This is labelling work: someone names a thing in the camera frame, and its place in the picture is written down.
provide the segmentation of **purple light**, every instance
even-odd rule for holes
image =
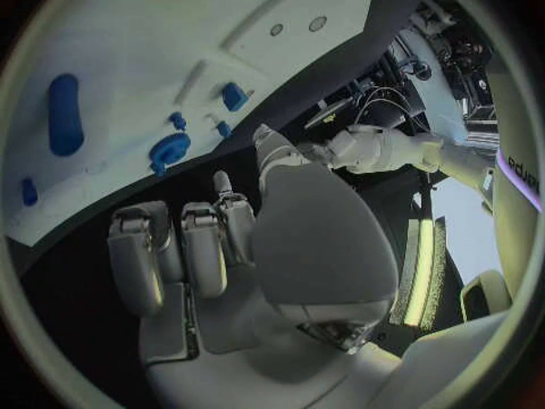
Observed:
[[[496,153],[496,164],[498,164],[500,170],[505,174],[515,188],[517,188],[539,212],[542,212],[540,196],[510,168],[500,149],[498,149],[498,152]]]

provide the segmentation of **circular hole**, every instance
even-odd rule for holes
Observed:
[[[274,25],[272,28],[271,28],[271,36],[277,36],[280,34],[280,32],[283,30],[283,25],[281,24],[278,24],[278,25]]]
[[[317,16],[309,24],[309,30],[311,32],[318,32],[320,29],[322,29],[322,27],[325,26],[326,22],[327,22],[326,16]]]

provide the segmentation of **blue knob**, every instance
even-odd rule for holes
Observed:
[[[150,151],[150,167],[158,176],[164,175],[166,166],[180,161],[191,145],[187,134],[169,135],[159,141]]]
[[[182,117],[182,114],[179,112],[174,112],[168,117],[168,121],[170,121],[174,125],[174,129],[176,130],[182,130],[185,131],[185,128],[187,127],[187,122]]]
[[[222,90],[223,104],[230,112],[236,112],[248,101],[248,95],[234,82],[230,82]]]
[[[30,177],[23,179],[21,183],[23,186],[23,204],[25,206],[33,206],[38,201],[38,192],[34,185],[34,182]]]
[[[49,147],[57,156],[70,156],[84,143],[74,75],[57,76],[49,85]]]
[[[229,136],[231,136],[231,127],[224,121],[220,121],[216,128],[223,139],[227,139]]]

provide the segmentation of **white robotic arm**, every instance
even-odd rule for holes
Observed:
[[[406,164],[426,173],[439,170],[479,192],[491,209],[492,161],[437,135],[407,136],[397,129],[352,125],[325,145],[304,152],[332,169],[346,167],[355,175],[393,171]]]

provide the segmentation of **white panel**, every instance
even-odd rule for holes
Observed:
[[[167,121],[174,111],[182,112],[192,139],[183,162],[211,152],[221,137],[208,114],[238,125],[300,69],[360,32],[369,3],[71,0],[39,45],[12,117],[3,178],[6,231],[35,244],[88,205],[150,175],[148,153],[174,132]],[[322,14],[325,27],[311,34],[308,24]],[[277,17],[285,28],[272,38],[269,24]],[[262,40],[263,29],[268,36]],[[272,39],[281,47],[269,44]],[[241,53],[245,47],[248,54]],[[191,77],[199,63],[202,70]],[[65,72],[79,80],[85,141],[61,158],[49,151],[46,93]],[[253,91],[236,113],[220,98],[221,86],[232,81]],[[21,195],[27,176],[39,193],[31,207]]]

